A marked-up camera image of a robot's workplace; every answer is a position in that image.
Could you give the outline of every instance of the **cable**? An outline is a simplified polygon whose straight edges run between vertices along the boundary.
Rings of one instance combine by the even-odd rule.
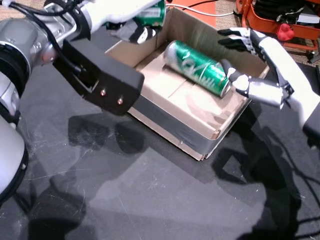
[[[22,9],[28,11],[31,14],[36,14],[36,15],[40,15],[40,16],[47,16],[47,17],[58,17],[58,16],[64,15],[64,14],[72,11],[81,2],[83,2],[83,0],[69,1],[69,3],[67,3],[66,7],[62,11],[57,11],[57,12],[47,12],[47,11],[43,11],[43,10],[38,10],[33,7],[26,6],[26,5],[23,5],[23,4],[14,2],[14,1],[11,3],[11,6],[20,7]]]
[[[208,0],[208,1],[201,1],[201,2],[197,2],[195,4],[192,4],[190,6],[188,6],[189,8],[193,8],[195,6],[201,5],[201,4],[208,4],[208,3],[213,3],[213,2],[217,2],[218,0]]]
[[[32,13],[28,12],[27,10],[25,10],[24,8],[21,8],[15,4],[11,4],[10,5],[11,8],[18,10],[19,12],[23,13],[28,19],[30,19],[31,21],[35,22],[37,25],[39,25],[40,28],[42,28],[48,37],[48,40],[51,42],[53,48],[55,49],[55,51],[57,52],[57,54],[59,55],[59,57],[61,58],[61,60],[68,65],[73,71],[75,71],[76,73],[81,73],[81,68],[78,67],[77,65],[73,64],[62,52],[59,44],[57,43],[57,40],[55,38],[55,36],[53,35],[53,33],[50,31],[50,29],[47,27],[47,25],[41,21],[39,18],[37,18],[35,15],[33,15]]]
[[[173,3],[169,3],[169,4],[167,4],[167,6],[181,8],[181,9],[188,9],[188,10],[190,10],[192,12],[197,13],[197,14],[202,14],[202,15],[206,15],[206,16],[209,16],[209,17],[225,17],[225,16],[229,16],[229,15],[234,14],[234,12],[229,12],[229,13],[225,13],[225,14],[210,14],[210,13],[207,13],[207,12],[198,11],[198,10],[193,9],[191,7],[188,7],[188,6],[184,6],[184,5],[180,5],[180,4],[173,4]]]

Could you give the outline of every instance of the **screw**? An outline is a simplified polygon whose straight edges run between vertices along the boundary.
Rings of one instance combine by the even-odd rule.
[[[121,96],[119,99],[118,99],[118,105],[122,105],[124,103],[124,99],[123,97]]]
[[[105,89],[102,89],[101,92],[100,92],[100,95],[101,95],[102,97],[105,97],[105,96],[107,95],[106,90],[105,90]]]

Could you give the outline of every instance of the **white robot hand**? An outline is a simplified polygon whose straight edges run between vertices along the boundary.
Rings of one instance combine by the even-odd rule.
[[[252,78],[238,72],[227,60],[222,66],[237,91],[253,100],[281,107],[284,102],[298,113],[301,128],[316,142],[320,141],[320,96],[287,51],[274,38],[247,28],[218,31],[230,36],[219,41],[228,49],[258,55],[277,72],[277,83]]]

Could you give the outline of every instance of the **orange cart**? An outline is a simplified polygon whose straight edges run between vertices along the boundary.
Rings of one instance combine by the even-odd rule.
[[[312,2],[315,4],[320,4],[320,0],[306,0],[308,2]],[[253,0],[236,0],[236,14],[242,15],[242,27],[255,29],[264,33],[276,33],[279,29],[281,23],[277,23],[276,21],[264,19],[256,15]],[[316,27],[310,26],[302,26],[297,24],[290,24],[294,31],[294,36],[297,38],[308,39],[311,40],[313,46],[307,46],[296,43],[284,42],[283,45],[285,47],[302,49],[307,51],[316,51],[318,49],[317,39],[320,35],[320,29]]]

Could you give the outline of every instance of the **white cable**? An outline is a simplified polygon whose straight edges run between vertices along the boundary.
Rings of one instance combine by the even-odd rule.
[[[194,8],[191,8],[191,7],[188,7],[188,6],[184,6],[184,5],[180,5],[180,4],[173,4],[173,3],[166,4],[166,6],[176,7],[176,8],[181,8],[181,9],[188,9],[188,10],[190,10],[192,12],[197,13],[197,14],[202,14],[202,15],[206,15],[206,16],[209,16],[209,17],[225,17],[225,16],[229,16],[229,15],[234,14],[233,12],[229,12],[229,13],[225,13],[225,14],[210,14],[210,13],[207,13],[207,12],[198,11],[198,10],[196,10]]]

